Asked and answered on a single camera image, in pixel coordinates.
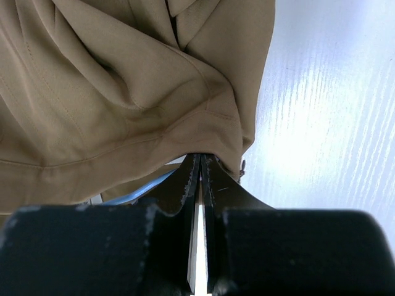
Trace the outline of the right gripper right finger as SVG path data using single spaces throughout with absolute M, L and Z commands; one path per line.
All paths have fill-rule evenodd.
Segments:
M 393 295 L 394 260 L 371 215 L 277 210 L 201 155 L 212 295 Z

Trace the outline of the tan skirt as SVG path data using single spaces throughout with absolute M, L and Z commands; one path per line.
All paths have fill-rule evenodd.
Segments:
M 190 153 L 238 179 L 274 22 L 274 1 L 2 1 L 1 221 Z

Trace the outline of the light blue wire hanger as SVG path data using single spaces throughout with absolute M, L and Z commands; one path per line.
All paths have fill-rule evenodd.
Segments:
M 126 204 L 128 202 L 132 202 L 136 200 L 137 198 L 142 197 L 145 193 L 153 189 L 154 187 L 158 186 L 161 182 L 166 180 L 172 173 L 174 173 L 175 170 L 171 170 L 156 179 L 153 179 L 152 181 L 146 183 L 145 185 L 141 186 L 137 190 L 127 194 L 123 195 L 121 197 L 114 198 L 112 200 L 109 200 L 107 202 L 103 202 L 102 205 L 106 206 L 114 206 L 114 205 L 121 205 L 121 204 Z

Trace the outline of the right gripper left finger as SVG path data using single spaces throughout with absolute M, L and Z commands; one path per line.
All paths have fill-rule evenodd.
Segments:
M 191 295 L 201 157 L 129 205 L 30 205 L 1 232 L 2 295 Z

